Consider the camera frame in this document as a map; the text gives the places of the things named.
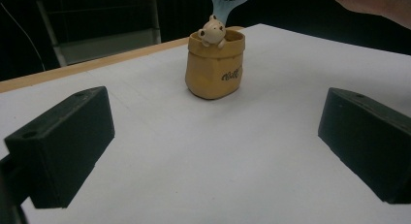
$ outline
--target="dark background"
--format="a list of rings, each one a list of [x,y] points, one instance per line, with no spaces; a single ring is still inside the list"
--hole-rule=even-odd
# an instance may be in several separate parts
[[[143,30],[147,0],[42,0],[59,43]],[[0,0],[34,42],[47,70],[59,67],[36,0]],[[207,22],[211,0],[157,0],[162,42],[187,37]],[[91,10],[71,12],[72,10]],[[249,0],[227,26],[258,23],[368,48],[411,55],[411,30],[380,16],[346,11],[333,0]],[[0,80],[43,71],[22,31],[0,7]]]

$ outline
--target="white tabletop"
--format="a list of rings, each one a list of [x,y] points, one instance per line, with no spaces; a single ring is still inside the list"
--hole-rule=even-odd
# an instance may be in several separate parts
[[[114,140],[68,208],[25,201],[30,223],[411,223],[411,205],[381,202],[317,136],[329,87],[410,116],[411,57],[241,32],[241,86],[219,100],[188,91],[187,46],[0,94],[2,139],[77,91],[110,94]]]

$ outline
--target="bear figurine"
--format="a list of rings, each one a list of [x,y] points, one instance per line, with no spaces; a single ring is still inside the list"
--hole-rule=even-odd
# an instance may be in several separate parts
[[[198,35],[205,47],[209,47],[210,44],[218,44],[218,48],[222,48],[226,43],[224,38],[226,36],[226,27],[215,15],[209,17],[209,22],[205,24],[203,29],[198,31]]]

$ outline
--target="wooden table edge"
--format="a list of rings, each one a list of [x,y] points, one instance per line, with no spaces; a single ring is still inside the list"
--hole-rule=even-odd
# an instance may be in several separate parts
[[[232,30],[240,30],[242,27],[239,26],[232,26],[228,29]],[[56,80],[64,77],[68,77],[70,75],[94,70],[100,67],[108,66],[114,63],[130,60],[133,58],[138,58],[141,56],[146,56],[151,53],[155,53],[158,51],[166,50],[169,48],[176,48],[183,45],[188,44],[188,37],[146,47],[146,48],[138,48],[126,52],[122,52],[119,54],[98,58],[95,60],[90,60],[86,62],[82,62],[79,64],[74,64],[62,68],[57,68],[29,76],[24,76],[20,78],[15,78],[11,80],[3,80],[0,81],[0,93],[16,90],[22,87],[31,86],[35,84],[39,84],[45,81]]]

